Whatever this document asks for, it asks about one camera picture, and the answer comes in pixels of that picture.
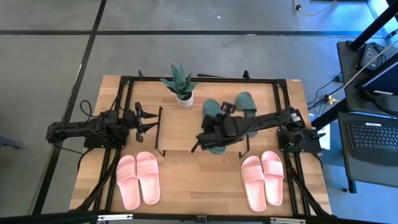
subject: laptop keyboard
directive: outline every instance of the laptop keyboard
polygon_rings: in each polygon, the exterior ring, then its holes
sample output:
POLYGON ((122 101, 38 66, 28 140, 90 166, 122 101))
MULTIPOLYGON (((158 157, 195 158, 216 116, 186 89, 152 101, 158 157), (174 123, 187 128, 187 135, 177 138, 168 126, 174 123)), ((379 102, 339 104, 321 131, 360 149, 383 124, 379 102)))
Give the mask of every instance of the laptop keyboard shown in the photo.
POLYGON ((398 129, 348 124, 354 147, 398 151, 398 129))

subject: gray floor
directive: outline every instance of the gray floor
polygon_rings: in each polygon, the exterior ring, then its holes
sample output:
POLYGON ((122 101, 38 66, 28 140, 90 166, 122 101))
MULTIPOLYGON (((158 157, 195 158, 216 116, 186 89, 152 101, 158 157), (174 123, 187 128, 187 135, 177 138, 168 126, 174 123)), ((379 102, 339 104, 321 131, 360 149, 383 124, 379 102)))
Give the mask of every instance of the gray floor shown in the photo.
MULTIPOLYGON (((301 0, 300 4, 306 11, 315 12, 328 3, 301 0)), ((0 2, 0 29, 90 30, 99 5, 99 1, 5 0, 0 2)), ((319 16, 306 17, 297 13, 288 0, 109 0, 99 29, 361 31, 372 21, 363 2, 338 2, 319 16)), ((310 101, 317 88, 340 72, 336 43, 353 39, 341 36, 97 36, 72 121, 86 118, 78 103, 89 100, 95 104, 103 75, 137 75, 138 69, 148 76, 170 75, 171 63, 182 63, 187 72, 226 77, 240 77, 247 69, 256 78, 298 78, 303 81, 310 101)), ((0 150, 0 217, 29 213, 50 150, 44 139, 47 125, 61 119, 87 40, 85 35, 0 35, 0 135, 25 145, 22 150, 9 147, 0 150)), ((385 44, 381 38, 372 41, 385 44)), ((332 83, 320 93, 328 93, 338 86, 332 83)), ((342 91, 335 95, 337 99, 343 97, 342 91)), ((80 151, 82 142, 82 139, 69 139, 64 146, 80 151)), ((77 160, 78 155, 61 153, 44 205, 45 213, 67 211, 77 160)), ((342 169, 324 167, 335 215, 398 222, 394 214, 398 207, 397 189, 361 184, 358 190, 362 193, 348 195, 341 191, 346 187, 342 169), (382 196, 376 198, 372 194, 374 190, 382 196), (380 211, 385 204, 389 208, 380 211)))

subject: table leg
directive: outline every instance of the table leg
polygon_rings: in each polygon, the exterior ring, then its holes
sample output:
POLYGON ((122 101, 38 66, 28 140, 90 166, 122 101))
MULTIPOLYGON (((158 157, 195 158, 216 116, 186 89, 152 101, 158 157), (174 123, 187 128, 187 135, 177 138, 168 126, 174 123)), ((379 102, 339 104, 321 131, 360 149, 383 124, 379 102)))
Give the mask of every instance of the table leg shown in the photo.
POLYGON ((348 188, 344 189, 345 192, 356 194, 356 184, 355 181, 348 179, 348 188))
POLYGON ((317 130, 322 129, 337 118, 337 113, 339 111, 348 112, 345 98, 338 102, 334 107, 330 108, 326 113, 312 121, 311 126, 315 127, 317 130))

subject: succulent plant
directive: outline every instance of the succulent plant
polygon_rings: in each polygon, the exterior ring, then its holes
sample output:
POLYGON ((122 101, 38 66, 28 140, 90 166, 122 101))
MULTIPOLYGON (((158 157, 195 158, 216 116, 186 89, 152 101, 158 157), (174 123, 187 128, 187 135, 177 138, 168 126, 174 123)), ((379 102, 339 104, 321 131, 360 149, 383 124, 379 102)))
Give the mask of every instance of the succulent plant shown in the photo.
POLYGON ((160 80, 167 85, 167 88, 177 94, 177 97, 180 100, 187 100, 189 99, 191 95, 191 91, 194 89, 194 87, 197 85, 197 83, 192 83, 191 82, 191 74, 189 74, 187 77, 185 77, 185 72, 180 65, 180 67, 177 69, 172 65, 172 75, 173 75, 173 81, 167 81, 164 78, 161 78, 160 80))

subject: white pot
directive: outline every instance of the white pot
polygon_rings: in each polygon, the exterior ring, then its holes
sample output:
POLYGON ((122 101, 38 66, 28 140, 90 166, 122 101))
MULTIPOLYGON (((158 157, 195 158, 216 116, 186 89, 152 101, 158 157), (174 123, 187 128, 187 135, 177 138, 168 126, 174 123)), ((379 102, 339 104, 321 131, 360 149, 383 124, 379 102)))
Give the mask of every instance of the white pot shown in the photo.
POLYGON ((187 107, 191 106, 192 103, 193 103, 193 91, 192 91, 191 98, 189 98, 189 99, 187 99, 187 100, 180 100, 180 99, 177 97, 177 94, 175 95, 175 99, 177 100, 177 104, 178 104, 179 106, 181 106, 181 107, 183 107, 183 108, 187 108, 187 107))

